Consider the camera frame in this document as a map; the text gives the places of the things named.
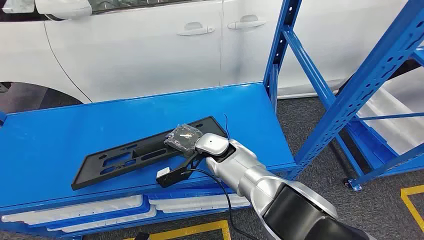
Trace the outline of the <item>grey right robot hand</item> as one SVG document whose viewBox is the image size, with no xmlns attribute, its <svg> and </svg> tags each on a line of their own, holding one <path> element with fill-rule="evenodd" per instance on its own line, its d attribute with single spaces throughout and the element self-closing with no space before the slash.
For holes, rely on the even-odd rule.
<svg viewBox="0 0 424 240">
<path fill-rule="evenodd" d="M 182 152 L 186 157 L 191 157 L 195 153 L 196 142 L 203 136 L 203 133 L 188 124 L 179 124 L 165 137 L 164 144 L 168 147 Z"/>
</svg>

